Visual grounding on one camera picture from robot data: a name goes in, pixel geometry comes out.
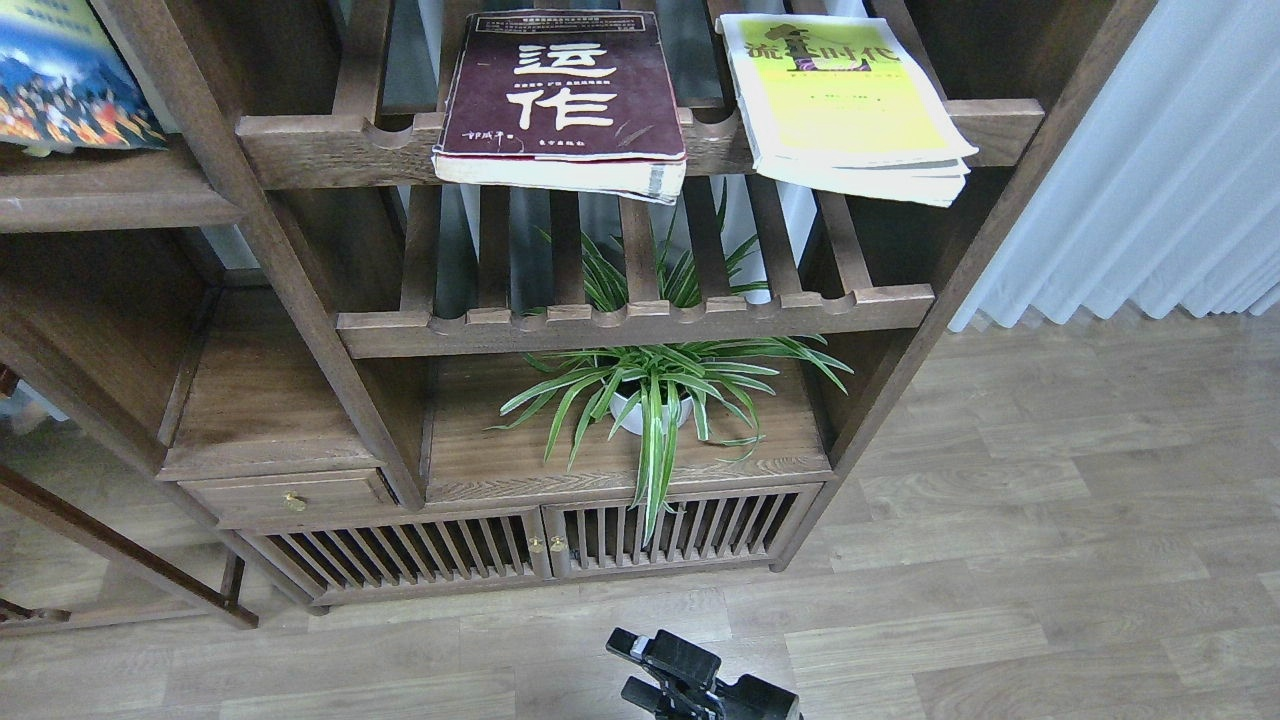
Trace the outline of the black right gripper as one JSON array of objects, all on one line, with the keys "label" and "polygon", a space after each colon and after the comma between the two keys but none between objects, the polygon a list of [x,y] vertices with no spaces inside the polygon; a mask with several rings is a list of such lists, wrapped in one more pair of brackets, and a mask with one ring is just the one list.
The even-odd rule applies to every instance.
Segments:
[{"label": "black right gripper", "polygon": [[803,719],[797,694],[750,674],[726,684],[719,656],[667,630],[650,638],[616,628],[605,650],[659,683],[631,676],[620,692],[655,719]]}]

